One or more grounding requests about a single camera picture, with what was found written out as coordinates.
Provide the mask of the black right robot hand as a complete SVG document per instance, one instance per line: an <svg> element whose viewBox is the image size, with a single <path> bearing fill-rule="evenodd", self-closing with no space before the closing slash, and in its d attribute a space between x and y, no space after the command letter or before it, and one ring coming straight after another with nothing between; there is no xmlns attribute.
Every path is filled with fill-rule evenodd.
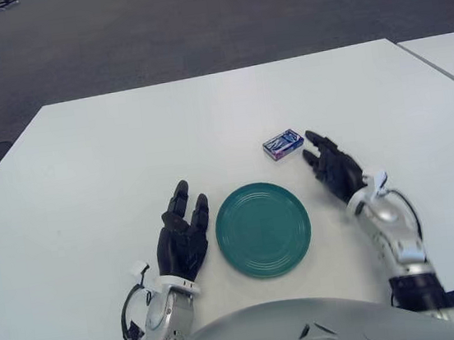
<svg viewBox="0 0 454 340"><path fill-rule="evenodd" d="M328 137L309 130L305 137L318 149L318 154L303 150L302 156L313 169L316 179L343 203L348 204L359 190L366 187L363 172L357 162Z"/></svg>

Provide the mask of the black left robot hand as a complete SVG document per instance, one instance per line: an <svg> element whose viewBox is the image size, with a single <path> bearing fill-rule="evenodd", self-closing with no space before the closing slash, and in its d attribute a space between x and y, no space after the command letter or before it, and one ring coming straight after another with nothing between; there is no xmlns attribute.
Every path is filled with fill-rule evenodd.
<svg viewBox="0 0 454 340"><path fill-rule="evenodd" d="M185 220L188 183L181 179L162 214L157 258L161 276L181 277L193 282L197 278L208 250L206 232L209 225L207 197L199 194L190 222Z"/></svg>

